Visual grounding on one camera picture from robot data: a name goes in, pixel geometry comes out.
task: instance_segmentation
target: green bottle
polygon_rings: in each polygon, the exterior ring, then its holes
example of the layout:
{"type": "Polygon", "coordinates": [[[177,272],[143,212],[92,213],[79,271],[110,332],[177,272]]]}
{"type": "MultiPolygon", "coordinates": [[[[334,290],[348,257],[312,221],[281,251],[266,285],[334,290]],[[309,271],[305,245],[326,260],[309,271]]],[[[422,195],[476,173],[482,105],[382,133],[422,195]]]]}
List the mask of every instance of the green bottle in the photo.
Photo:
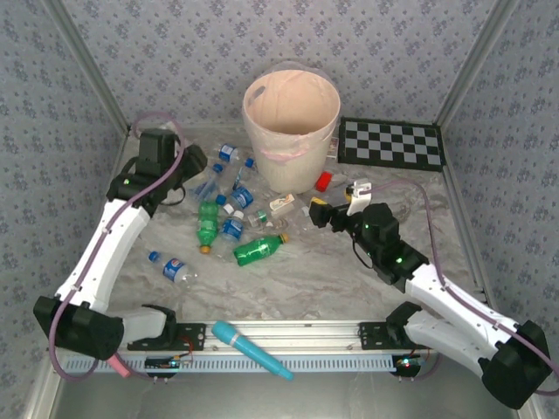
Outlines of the green bottle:
{"type": "Polygon", "coordinates": [[[267,258],[276,252],[283,244],[289,241],[286,233],[279,236],[266,236],[243,244],[233,251],[239,266],[245,266],[255,260],[267,258]]]}
{"type": "Polygon", "coordinates": [[[198,211],[198,240],[200,241],[200,252],[210,253],[211,244],[217,237],[217,212],[219,205],[216,203],[203,202],[198,211]]]}

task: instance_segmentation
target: pink cable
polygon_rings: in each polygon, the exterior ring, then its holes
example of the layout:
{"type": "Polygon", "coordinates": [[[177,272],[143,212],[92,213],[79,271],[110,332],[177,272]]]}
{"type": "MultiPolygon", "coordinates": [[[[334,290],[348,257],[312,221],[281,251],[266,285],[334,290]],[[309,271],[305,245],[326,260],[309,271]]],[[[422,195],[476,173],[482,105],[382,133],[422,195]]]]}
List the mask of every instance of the pink cable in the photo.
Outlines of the pink cable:
{"type": "MultiPolygon", "coordinates": [[[[503,332],[507,333],[509,336],[512,336],[513,338],[515,338],[516,340],[518,340],[522,345],[524,345],[525,347],[527,347],[529,350],[531,350],[532,352],[534,352],[534,354],[538,355],[540,357],[540,359],[542,359],[543,362],[545,362],[555,373],[555,375],[557,377],[559,377],[559,365],[557,365],[555,362],[553,362],[546,354],[544,354],[540,349],[538,349],[535,345],[533,345],[531,342],[527,341],[526,339],[524,339],[523,337],[521,337],[518,333],[516,333],[513,330],[510,330],[508,327],[503,326],[501,323],[499,323],[497,320],[492,319],[490,316],[486,315],[484,312],[478,310],[475,306],[472,306],[470,303],[468,303],[467,301],[465,301],[464,299],[462,299],[451,287],[450,285],[447,284],[447,282],[445,281],[445,277],[443,276],[443,269],[441,267],[441,263],[440,260],[438,258],[438,252],[437,252],[437,245],[435,244],[435,229],[433,228],[433,221],[432,221],[432,217],[431,217],[431,208],[429,206],[429,198],[427,197],[427,192],[425,192],[425,189],[423,188],[423,186],[421,186],[419,183],[412,181],[411,179],[398,179],[396,181],[392,181],[392,182],[388,182],[385,183],[384,185],[381,186],[377,186],[373,189],[370,190],[366,190],[366,191],[362,191],[361,195],[366,195],[368,193],[372,193],[372,192],[377,192],[379,190],[383,190],[383,189],[387,189],[391,186],[394,185],[398,185],[398,184],[411,184],[414,185],[416,188],[419,189],[419,191],[421,192],[421,195],[423,196],[423,200],[424,200],[424,204],[425,204],[425,212],[427,215],[427,224],[429,227],[429,236],[431,238],[431,248],[432,248],[432,252],[433,252],[433,264],[435,265],[435,270],[437,271],[437,276],[438,276],[438,280],[440,281],[440,283],[443,285],[443,287],[448,291],[448,293],[456,300],[458,301],[463,307],[465,307],[466,309],[468,309],[470,312],[478,315],[479,317],[481,317],[483,320],[485,320],[487,323],[493,325],[493,327],[498,327],[500,330],[502,330],[503,332]]],[[[536,390],[535,393],[537,395],[545,395],[545,396],[557,396],[559,395],[559,388],[557,390],[553,390],[553,391],[547,391],[547,390],[536,390]]]]}
{"type": "Polygon", "coordinates": [[[186,141],[186,139],[184,138],[183,129],[181,128],[179,123],[170,114],[168,114],[166,112],[159,112],[159,111],[142,113],[138,117],[138,119],[132,125],[132,133],[134,134],[134,136],[136,136],[136,138],[139,138],[137,136],[138,122],[141,121],[141,120],[144,120],[146,118],[153,117],[153,116],[158,116],[158,117],[165,118],[166,120],[169,120],[170,122],[172,122],[172,124],[175,126],[176,134],[178,135],[178,138],[180,140],[178,155],[176,156],[175,161],[173,162],[173,164],[171,165],[169,170],[167,170],[167,172],[165,172],[165,174],[162,177],[160,177],[157,181],[153,182],[151,185],[149,185],[145,189],[138,192],[136,195],[132,196],[129,200],[127,200],[114,213],[114,215],[108,221],[105,229],[101,233],[99,239],[97,240],[97,243],[93,247],[93,251],[91,252],[91,255],[89,255],[89,258],[87,259],[86,264],[84,265],[84,269],[82,270],[82,272],[78,276],[78,279],[76,280],[75,284],[73,285],[74,289],[71,292],[68,293],[68,295],[66,296],[64,301],[62,301],[62,304],[59,306],[59,309],[54,314],[54,317],[53,317],[52,323],[51,323],[51,328],[49,330],[49,356],[51,358],[51,362],[52,362],[52,366],[54,367],[54,370],[62,378],[64,378],[65,380],[68,380],[68,381],[82,381],[82,380],[85,380],[88,376],[90,376],[93,373],[95,368],[97,368],[99,360],[95,360],[93,362],[92,367],[85,374],[80,375],[80,376],[69,375],[60,366],[59,360],[56,356],[55,341],[56,341],[56,331],[57,331],[57,328],[59,326],[59,322],[60,322],[60,318],[62,317],[62,313],[68,307],[68,304],[70,304],[70,301],[72,300],[74,294],[76,293],[76,290],[79,289],[79,286],[84,281],[87,273],[89,272],[89,269],[91,268],[91,265],[93,264],[93,261],[95,260],[97,254],[99,253],[99,250],[100,250],[101,246],[103,245],[103,242],[105,241],[105,238],[109,234],[109,232],[111,230],[111,227],[113,227],[114,223],[116,223],[116,221],[118,220],[119,216],[121,216],[121,214],[126,210],[126,208],[130,207],[138,199],[142,198],[143,196],[145,196],[146,194],[148,194],[149,192],[151,192],[152,190],[157,188],[159,185],[164,183],[173,174],[175,169],[180,164],[181,159],[183,158],[184,149],[186,147],[188,147],[188,144],[189,144],[189,142],[186,141]]]}

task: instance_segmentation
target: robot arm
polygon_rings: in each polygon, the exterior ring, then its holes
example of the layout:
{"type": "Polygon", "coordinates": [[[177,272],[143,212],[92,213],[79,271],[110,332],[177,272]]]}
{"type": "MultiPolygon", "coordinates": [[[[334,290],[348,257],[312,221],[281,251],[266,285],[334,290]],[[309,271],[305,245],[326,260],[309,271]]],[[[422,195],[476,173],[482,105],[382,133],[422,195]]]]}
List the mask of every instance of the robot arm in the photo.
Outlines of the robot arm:
{"type": "Polygon", "coordinates": [[[357,181],[347,190],[350,204],[334,208],[314,200],[310,206],[314,225],[322,228],[330,224],[334,232],[347,231],[355,255],[365,266],[374,269],[388,285],[394,285],[441,316],[442,319],[436,319],[420,306],[403,303],[387,318],[389,335],[396,343],[432,347],[472,370],[500,402],[519,409],[551,369],[496,325],[514,331],[549,357],[543,330],[530,320],[519,325],[444,276],[441,280],[428,258],[400,238],[398,221],[388,205],[370,204],[371,191],[370,182],[357,181]],[[366,258],[357,253],[356,246],[366,253],[366,258]]]}
{"type": "Polygon", "coordinates": [[[179,166],[167,181],[121,213],[102,242],[79,289],[74,284],[85,270],[86,261],[101,233],[106,231],[108,221],[127,200],[156,182],[171,167],[177,141],[178,137],[168,130],[150,129],[142,133],[139,156],[134,158],[135,172],[121,173],[111,182],[100,223],[76,268],[54,298],[40,297],[35,304],[33,313],[48,336],[55,312],[61,302],[75,291],[57,328],[57,347],[107,360],[122,344],[162,336],[169,319],[169,313],[162,307],[144,306],[110,315],[106,311],[122,264],[158,205],[170,190],[181,188],[184,182],[205,168],[207,159],[199,146],[187,147],[179,166]]]}

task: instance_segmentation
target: wall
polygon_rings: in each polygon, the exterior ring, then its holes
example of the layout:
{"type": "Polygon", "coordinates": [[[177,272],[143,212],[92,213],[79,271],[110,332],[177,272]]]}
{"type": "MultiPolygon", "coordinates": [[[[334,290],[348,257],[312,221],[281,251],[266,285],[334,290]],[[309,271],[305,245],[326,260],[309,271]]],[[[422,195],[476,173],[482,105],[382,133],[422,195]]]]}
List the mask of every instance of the wall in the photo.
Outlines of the wall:
{"type": "Polygon", "coordinates": [[[445,136],[499,308],[544,327],[556,361],[558,45],[557,1],[521,2],[445,136]]]}
{"type": "Polygon", "coordinates": [[[0,6],[0,417],[45,353],[32,307],[85,248],[121,140],[39,0],[0,6]]]}
{"type": "Polygon", "coordinates": [[[65,0],[129,120],[238,120],[283,59],[323,68],[347,116],[433,121],[493,0],[65,0]]]}

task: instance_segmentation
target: white bucket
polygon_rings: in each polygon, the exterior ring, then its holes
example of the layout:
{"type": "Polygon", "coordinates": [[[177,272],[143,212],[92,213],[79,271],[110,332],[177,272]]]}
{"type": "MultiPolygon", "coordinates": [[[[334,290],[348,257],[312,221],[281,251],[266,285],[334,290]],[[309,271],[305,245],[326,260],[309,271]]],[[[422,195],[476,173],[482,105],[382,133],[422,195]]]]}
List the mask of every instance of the white bucket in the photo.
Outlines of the white bucket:
{"type": "Polygon", "coordinates": [[[245,129],[272,190],[301,193],[314,186],[340,105],[334,85],[313,72],[271,72],[252,83],[243,99],[245,129]]]}

